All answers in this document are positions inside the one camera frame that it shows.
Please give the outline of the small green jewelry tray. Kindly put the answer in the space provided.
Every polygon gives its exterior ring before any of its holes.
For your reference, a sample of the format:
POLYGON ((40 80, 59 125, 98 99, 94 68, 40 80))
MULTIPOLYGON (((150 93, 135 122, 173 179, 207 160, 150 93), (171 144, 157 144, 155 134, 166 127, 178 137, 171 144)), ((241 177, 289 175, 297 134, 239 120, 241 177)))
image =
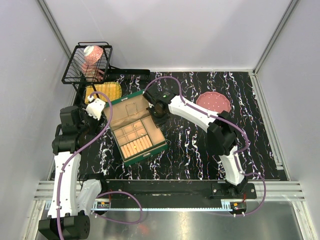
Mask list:
POLYGON ((166 139, 151 116, 132 121, 113 130, 126 165, 139 162, 167 148, 166 139))

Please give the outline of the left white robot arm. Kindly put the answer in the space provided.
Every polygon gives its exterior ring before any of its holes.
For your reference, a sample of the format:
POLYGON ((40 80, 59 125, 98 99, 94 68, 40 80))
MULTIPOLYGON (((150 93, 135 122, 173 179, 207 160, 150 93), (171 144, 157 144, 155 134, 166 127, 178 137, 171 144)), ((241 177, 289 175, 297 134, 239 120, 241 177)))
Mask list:
POLYGON ((99 122, 78 106, 60 110, 61 123, 52 142, 55 177, 47 218, 38 222, 39 232, 48 240, 84 240, 90 233, 89 214, 96 197, 108 193, 106 183, 96 177, 85 180, 77 194, 82 138, 94 133, 99 122))

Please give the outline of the large green jewelry box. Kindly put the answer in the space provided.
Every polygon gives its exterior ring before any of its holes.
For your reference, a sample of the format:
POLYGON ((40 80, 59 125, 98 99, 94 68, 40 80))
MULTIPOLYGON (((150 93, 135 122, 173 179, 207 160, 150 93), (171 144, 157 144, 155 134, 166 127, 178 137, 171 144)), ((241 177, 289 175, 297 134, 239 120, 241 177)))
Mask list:
POLYGON ((125 166, 159 154, 167 141, 149 112, 149 102, 138 91, 105 105, 103 110, 125 166))

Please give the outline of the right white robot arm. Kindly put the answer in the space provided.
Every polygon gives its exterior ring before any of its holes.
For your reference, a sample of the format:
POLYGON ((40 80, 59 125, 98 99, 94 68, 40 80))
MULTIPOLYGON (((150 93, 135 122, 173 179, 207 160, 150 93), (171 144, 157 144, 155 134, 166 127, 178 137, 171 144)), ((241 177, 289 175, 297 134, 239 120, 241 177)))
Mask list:
POLYGON ((221 113, 198 106, 178 92, 160 91, 156 85, 149 86, 143 92, 149 103, 153 120, 164 120, 170 115, 180 116, 206 132, 207 145, 213 155, 219 156, 225 171, 224 195, 239 198, 245 192, 248 180, 239 161, 237 133, 240 129, 231 122, 227 111, 221 113))

